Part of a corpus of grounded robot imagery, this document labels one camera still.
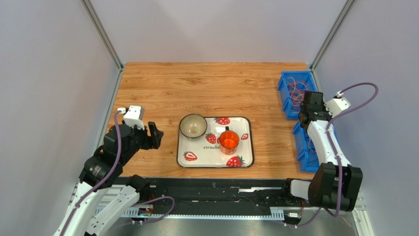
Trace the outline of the blue plastic bin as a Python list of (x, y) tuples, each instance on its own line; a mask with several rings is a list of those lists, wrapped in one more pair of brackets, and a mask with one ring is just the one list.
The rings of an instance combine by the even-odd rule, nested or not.
[(298, 119), (305, 91), (318, 91), (310, 71), (282, 71), (277, 90), (286, 119)]
[(304, 173), (315, 174), (320, 166), (318, 156), (313, 142), (307, 132), (300, 126), (300, 122), (295, 124), (292, 134), (295, 137), (299, 169)]

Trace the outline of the far blue plastic bin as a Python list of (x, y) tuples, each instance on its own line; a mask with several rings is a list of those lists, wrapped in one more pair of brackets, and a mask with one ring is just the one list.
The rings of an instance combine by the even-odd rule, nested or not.
[(310, 71), (282, 71), (277, 90), (286, 119), (298, 119), (305, 91), (318, 91)]

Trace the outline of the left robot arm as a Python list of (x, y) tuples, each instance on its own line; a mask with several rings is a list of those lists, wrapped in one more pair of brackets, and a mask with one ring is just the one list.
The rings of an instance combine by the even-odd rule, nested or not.
[(103, 138), (103, 145), (85, 162), (73, 202), (55, 235), (97, 236), (108, 231), (111, 223), (132, 205), (149, 200), (150, 182), (133, 175), (117, 196), (94, 215), (102, 198), (122, 174), (125, 164), (141, 149), (158, 149), (163, 135), (164, 132), (152, 121), (143, 129), (130, 127), (127, 122), (112, 126)]

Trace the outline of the white strawberry tray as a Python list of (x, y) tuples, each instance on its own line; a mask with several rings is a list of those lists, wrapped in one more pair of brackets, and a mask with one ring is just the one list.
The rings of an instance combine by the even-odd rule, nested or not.
[[(251, 122), (246, 117), (206, 117), (202, 136), (188, 138), (179, 131), (177, 163), (183, 168), (247, 168), (255, 161)], [(224, 154), (220, 135), (226, 128), (238, 134), (239, 144), (233, 154)]]

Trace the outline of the orange transparent mug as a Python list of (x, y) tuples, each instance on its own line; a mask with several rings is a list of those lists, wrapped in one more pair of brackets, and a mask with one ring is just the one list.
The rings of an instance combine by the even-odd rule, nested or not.
[(234, 154), (239, 146), (239, 136), (236, 132), (230, 130), (228, 126), (219, 137), (220, 150), (225, 155)]

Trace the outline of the aluminium frame rail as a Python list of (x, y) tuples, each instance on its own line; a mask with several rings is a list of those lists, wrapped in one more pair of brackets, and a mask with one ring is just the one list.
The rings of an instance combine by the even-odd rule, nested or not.
[(209, 180), (182, 186), (157, 179), (92, 191), (80, 183), (56, 235), (102, 236), (121, 217), (139, 225), (163, 219), (262, 220), (298, 229), (316, 213), (317, 207), (279, 186), (217, 186)]

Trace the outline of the beige ceramic bowl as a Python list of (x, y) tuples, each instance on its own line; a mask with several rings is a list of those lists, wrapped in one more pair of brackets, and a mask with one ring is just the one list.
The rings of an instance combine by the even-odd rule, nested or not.
[(207, 130), (206, 119), (199, 114), (188, 114), (181, 121), (179, 130), (187, 138), (195, 139), (203, 136)]

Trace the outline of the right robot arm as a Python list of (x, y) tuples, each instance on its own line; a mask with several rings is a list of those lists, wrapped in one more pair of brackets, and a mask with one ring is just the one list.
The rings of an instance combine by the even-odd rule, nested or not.
[(323, 93), (305, 91), (299, 122), (314, 145), (319, 168), (312, 180), (287, 180), (287, 192), (292, 198), (304, 199), (313, 207), (336, 212), (350, 212), (355, 208), (363, 173), (345, 157), (332, 124), (332, 119), (350, 106), (340, 93), (325, 102)]

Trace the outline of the near blue plastic bin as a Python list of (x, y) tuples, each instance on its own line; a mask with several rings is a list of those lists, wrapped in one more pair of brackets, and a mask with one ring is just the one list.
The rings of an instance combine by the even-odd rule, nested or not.
[(304, 173), (315, 174), (320, 166), (318, 156), (313, 142), (307, 132), (300, 126), (300, 122), (295, 124), (292, 134), (295, 137), (299, 169)]

